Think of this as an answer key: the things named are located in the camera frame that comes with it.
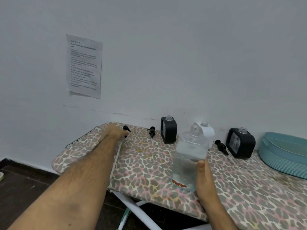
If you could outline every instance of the hairy forearm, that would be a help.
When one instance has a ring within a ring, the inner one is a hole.
[[[94,229],[117,140],[105,139],[68,168],[9,229]]]
[[[226,212],[220,201],[204,205],[213,230],[238,230],[232,218]]]

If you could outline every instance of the hand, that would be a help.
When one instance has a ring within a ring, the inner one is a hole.
[[[212,205],[219,205],[214,178],[209,166],[208,159],[197,163],[196,193],[204,209]]]
[[[116,141],[124,139],[126,135],[129,135],[129,131],[124,131],[120,129],[119,127],[115,126],[114,124],[110,124],[103,132],[98,140],[101,142],[106,137],[113,137],[116,139]]]

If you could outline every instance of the paper instruction sheet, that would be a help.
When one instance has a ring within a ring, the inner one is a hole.
[[[68,90],[100,99],[102,42],[66,34]]]

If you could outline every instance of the white plastic stand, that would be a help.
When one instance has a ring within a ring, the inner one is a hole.
[[[122,217],[122,220],[120,222],[120,225],[117,230],[122,230],[127,218],[130,214],[130,211],[133,212],[150,230],[162,230],[141,208],[140,206],[144,205],[147,203],[146,201],[139,201],[135,203],[129,196],[117,192],[117,191],[112,191],[116,197],[122,201],[127,209],[124,213],[124,216]],[[210,224],[203,224],[201,226],[193,227],[193,228],[186,228],[183,230],[212,230]]]

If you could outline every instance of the dark tile floor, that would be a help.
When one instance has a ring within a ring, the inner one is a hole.
[[[0,230],[5,230],[58,176],[11,161],[0,171],[5,174],[5,178],[0,182]],[[126,206],[114,194],[107,191],[96,230],[117,229],[125,209]],[[200,220],[149,203],[143,205],[142,209],[162,229],[180,230],[204,224]],[[148,230],[131,213],[124,230],[134,229]]]

